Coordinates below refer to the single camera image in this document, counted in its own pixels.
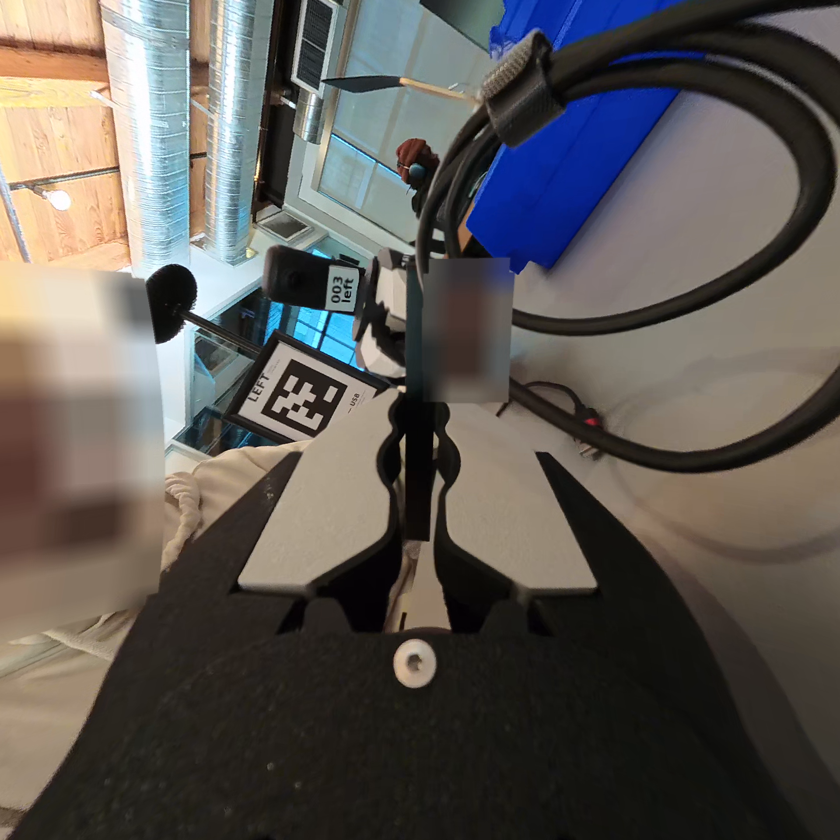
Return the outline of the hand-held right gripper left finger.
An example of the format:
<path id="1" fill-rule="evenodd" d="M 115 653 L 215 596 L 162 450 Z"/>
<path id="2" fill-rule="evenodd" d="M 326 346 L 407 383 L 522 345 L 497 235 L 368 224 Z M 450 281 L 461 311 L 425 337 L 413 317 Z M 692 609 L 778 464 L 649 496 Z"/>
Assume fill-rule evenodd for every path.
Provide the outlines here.
<path id="1" fill-rule="evenodd" d="M 399 502 L 403 394 L 388 390 L 299 454 L 237 579 L 249 595 L 333 599 L 354 631 L 384 628 L 403 561 Z"/>

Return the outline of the white vent grille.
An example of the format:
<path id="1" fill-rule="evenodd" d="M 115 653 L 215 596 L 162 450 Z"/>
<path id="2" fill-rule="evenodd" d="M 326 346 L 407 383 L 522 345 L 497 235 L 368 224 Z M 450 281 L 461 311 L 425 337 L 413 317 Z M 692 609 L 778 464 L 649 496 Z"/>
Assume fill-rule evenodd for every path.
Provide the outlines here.
<path id="1" fill-rule="evenodd" d="M 342 2 L 302 1 L 291 80 L 321 96 L 322 80 L 334 71 L 333 52 L 340 47 L 345 12 Z"/>

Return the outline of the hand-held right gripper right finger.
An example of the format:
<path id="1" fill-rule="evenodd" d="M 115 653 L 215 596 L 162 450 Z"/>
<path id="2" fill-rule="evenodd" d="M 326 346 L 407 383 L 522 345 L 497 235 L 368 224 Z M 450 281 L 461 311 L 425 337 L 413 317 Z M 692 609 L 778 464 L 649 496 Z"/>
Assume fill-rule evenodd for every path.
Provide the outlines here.
<path id="1" fill-rule="evenodd" d="M 493 606 L 592 595 L 597 583 L 526 439 L 494 414 L 438 415 L 434 567 L 452 630 L 475 633 Z"/>

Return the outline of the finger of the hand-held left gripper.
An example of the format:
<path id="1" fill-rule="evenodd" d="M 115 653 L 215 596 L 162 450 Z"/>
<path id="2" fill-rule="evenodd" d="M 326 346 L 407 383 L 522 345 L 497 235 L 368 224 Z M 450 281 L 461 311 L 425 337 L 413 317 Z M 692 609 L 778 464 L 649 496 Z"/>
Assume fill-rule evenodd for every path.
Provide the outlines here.
<path id="1" fill-rule="evenodd" d="M 405 312 L 410 256 L 399 251 L 380 251 L 376 261 L 375 303 L 388 312 Z"/>
<path id="2" fill-rule="evenodd" d="M 376 342 L 372 331 L 373 324 L 358 321 L 358 366 L 383 380 L 404 380 L 406 369 L 404 361 L 394 360 Z M 385 337 L 395 347 L 404 352 L 405 327 L 403 320 L 386 320 Z"/>

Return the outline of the small wall vent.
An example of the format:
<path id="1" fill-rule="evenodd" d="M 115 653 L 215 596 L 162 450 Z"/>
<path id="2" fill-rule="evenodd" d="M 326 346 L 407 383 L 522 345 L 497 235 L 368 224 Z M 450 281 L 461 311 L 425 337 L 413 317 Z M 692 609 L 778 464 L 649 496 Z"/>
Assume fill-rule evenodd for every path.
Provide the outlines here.
<path id="1" fill-rule="evenodd" d="M 268 210 L 267 214 L 257 217 L 256 226 L 286 245 L 296 247 L 298 243 L 316 233 L 313 226 L 285 209 Z"/>

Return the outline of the silver ventilation duct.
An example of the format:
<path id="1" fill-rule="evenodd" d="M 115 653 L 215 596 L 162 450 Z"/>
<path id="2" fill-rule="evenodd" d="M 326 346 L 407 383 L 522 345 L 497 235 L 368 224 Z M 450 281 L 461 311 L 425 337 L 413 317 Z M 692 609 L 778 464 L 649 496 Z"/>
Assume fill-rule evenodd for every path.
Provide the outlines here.
<path id="1" fill-rule="evenodd" d="M 146 279 L 189 261 L 189 3 L 99 6 L 130 265 Z"/>
<path id="2" fill-rule="evenodd" d="M 257 9 L 254 1 L 212 2 L 209 20 L 204 249 L 230 266 L 246 260 L 248 247 L 248 88 Z"/>

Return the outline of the blue plastic bin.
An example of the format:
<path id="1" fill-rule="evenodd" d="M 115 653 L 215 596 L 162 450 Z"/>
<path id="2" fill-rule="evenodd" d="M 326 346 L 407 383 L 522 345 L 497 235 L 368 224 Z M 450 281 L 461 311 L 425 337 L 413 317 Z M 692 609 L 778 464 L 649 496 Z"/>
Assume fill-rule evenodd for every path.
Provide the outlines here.
<path id="1" fill-rule="evenodd" d="M 559 49 L 675 5 L 674 1 L 508 1 L 489 47 L 501 58 L 531 30 Z M 503 146 L 466 225 L 493 257 L 520 272 L 552 268 L 665 114 L 677 92 L 627 90 L 584 98 L 529 141 Z"/>

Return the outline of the short silver duct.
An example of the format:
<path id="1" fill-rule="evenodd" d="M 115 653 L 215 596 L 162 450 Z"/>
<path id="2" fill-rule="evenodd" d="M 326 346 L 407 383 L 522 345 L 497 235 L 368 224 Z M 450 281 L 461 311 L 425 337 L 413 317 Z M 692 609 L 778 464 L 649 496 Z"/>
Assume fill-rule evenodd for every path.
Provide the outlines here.
<path id="1" fill-rule="evenodd" d="M 295 107 L 294 134 L 306 143 L 319 145 L 324 124 L 323 110 L 324 100 L 317 93 L 300 89 Z"/>

